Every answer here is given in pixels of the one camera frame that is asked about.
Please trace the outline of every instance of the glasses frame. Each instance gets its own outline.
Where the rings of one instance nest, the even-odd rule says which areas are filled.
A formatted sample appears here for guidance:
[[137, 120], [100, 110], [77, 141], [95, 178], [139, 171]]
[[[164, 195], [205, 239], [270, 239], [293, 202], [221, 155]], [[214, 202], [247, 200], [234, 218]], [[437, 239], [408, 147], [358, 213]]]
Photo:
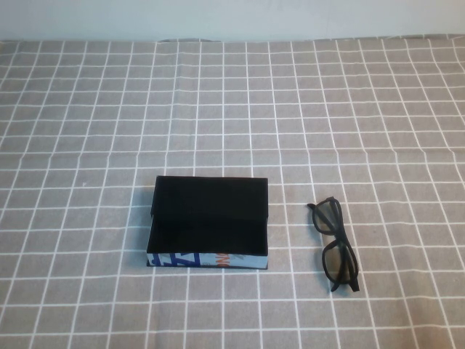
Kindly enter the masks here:
[[[334, 218], [337, 220], [337, 227], [333, 226], [333, 223], [328, 219], [325, 215], [324, 211], [319, 209], [322, 205], [328, 203], [330, 204], [331, 211], [334, 214]], [[307, 206], [312, 210], [312, 219], [313, 225], [315, 226], [316, 230], [320, 233], [327, 235], [327, 236], [334, 236], [334, 241], [329, 243], [323, 249], [322, 255], [322, 262], [323, 262], [323, 270], [325, 271], [326, 277], [333, 283], [333, 287], [331, 288], [331, 292], [336, 291], [340, 285], [348, 284], [352, 291], [360, 291], [360, 287], [358, 285], [358, 262], [357, 258], [355, 257], [354, 250], [352, 246], [350, 246], [349, 239], [347, 238], [346, 231], [344, 229], [344, 219], [342, 217], [342, 209], [341, 204], [338, 200], [336, 200], [333, 196], [327, 198], [324, 201], [321, 201], [319, 204], [307, 204]], [[317, 225], [316, 218], [320, 218], [328, 227], [329, 230], [322, 230]], [[325, 255], [326, 252], [333, 249], [334, 247], [339, 246], [339, 251], [341, 253], [341, 266], [339, 267], [339, 272], [337, 278], [333, 278], [330, 273], [328, 272], [328, 267], [326, 265]], [[343, 280], [344, 270], [349, 270], [349, 280]]]

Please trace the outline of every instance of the blue patterned label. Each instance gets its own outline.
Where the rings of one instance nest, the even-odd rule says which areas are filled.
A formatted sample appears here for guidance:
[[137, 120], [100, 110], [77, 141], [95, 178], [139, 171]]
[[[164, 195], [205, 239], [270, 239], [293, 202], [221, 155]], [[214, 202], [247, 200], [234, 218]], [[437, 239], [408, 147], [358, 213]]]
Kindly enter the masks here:
[[243, 267], [261, 268], [268, 265], [267, 256], [248, 256], [227, 253], [148, 253], [148, 262], [154, 267]]

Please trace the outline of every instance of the plaid tablecloth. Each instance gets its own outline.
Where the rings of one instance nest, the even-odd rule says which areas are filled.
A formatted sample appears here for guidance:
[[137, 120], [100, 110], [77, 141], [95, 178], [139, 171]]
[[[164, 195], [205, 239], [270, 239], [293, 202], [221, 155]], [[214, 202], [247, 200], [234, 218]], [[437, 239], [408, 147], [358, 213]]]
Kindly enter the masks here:
[[[465, 348], [464, 38], [0, 50], [1, 348]], [[268, 177], [269, 269], [145, 267], [156, 175]]]

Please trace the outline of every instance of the glasses lens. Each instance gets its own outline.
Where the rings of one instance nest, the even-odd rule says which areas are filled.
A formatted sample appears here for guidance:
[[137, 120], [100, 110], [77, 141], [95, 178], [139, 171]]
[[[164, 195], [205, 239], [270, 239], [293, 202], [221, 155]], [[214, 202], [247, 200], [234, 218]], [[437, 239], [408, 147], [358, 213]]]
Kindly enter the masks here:
[[339, 282], [350, 280], [350, 268], [355, 272], [352, 255], [345, 244], [338, 244], [325, 253], [325, 264], [329, 276]]
[[339, 229], [339, 208], [333, 201], [327, 201], [315, 208], [315, 225], [321, 231], [331, 232]]

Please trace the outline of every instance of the glasses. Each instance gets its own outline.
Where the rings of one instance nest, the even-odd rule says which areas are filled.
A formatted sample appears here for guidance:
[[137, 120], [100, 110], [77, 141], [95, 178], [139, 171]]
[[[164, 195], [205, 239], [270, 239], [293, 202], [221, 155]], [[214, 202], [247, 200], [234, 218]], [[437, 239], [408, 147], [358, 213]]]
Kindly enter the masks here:
[[349, 284], [354, 292], [360, 291], [357, 280], [358, 263], [344, 229], [341, 204], [330, 197], [317, 205], [307, 206], [312, 209], [315, 228], [322, 234], [335, 237], [324, 248], [322, 257], [326, 277], [333, 283], [331, 292], [343, 284]]

